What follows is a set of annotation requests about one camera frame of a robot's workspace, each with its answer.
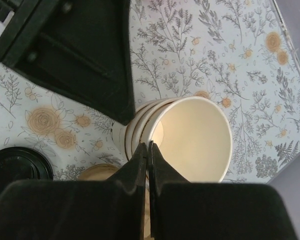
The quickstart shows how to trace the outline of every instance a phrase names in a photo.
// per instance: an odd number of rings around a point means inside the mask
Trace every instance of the stacked white cup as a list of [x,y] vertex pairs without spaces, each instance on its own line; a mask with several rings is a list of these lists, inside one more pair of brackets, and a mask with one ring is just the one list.
[[164,159],[193,183],[221,182],[232,156],[232,134],[222,110],[191,96],[145,103],[128,126],[113,122],[114,144],[127,160],[139,143],[158,145]]

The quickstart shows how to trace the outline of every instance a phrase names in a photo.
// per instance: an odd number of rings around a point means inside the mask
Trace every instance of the round black lid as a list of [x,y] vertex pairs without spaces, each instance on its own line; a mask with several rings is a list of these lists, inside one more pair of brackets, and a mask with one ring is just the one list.
[[53,179],[48,160],[26,147],[0,150],[0,194],[10,183],[24,179]]

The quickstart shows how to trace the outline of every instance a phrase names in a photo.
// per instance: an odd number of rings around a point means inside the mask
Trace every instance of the floral tablecloth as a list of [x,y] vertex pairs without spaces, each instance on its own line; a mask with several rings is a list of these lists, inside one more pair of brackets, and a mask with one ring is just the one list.
[[[233,134],[226,182],[266,183],[300,152],[300,74],[273,9],[268,0],[131,2],[136,105],[193,95],[217,103]],[[0,64],[0,149],[40,151],[55,179],[125,164],[111,123]]]

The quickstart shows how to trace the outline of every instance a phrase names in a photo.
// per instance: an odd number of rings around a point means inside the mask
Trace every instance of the screw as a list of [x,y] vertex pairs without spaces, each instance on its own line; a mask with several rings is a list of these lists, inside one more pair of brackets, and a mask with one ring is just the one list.
[[33,63],[38,58],[38,53],[36,51],[32,51],[26,57],[28,63]]
[[61,11],[64,13],[64,14],[67,14],[71,11],[72,9],[72,6],[73,4],[71,2],[66,2],[65,4],[63,4],[62,8],[61,8]]

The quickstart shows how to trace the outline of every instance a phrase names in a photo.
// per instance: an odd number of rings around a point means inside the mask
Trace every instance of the floral pattern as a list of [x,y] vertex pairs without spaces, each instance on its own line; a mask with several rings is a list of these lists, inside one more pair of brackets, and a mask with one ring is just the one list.
[[[300,153],[299,66],[279,19],[269,0],[131,0],[136,106],[188,96],[215,102],[233,135],[225,182],[266,183]],[[111,124],[0,64],[0,149],[41,152],[55,179],[125,164]]]

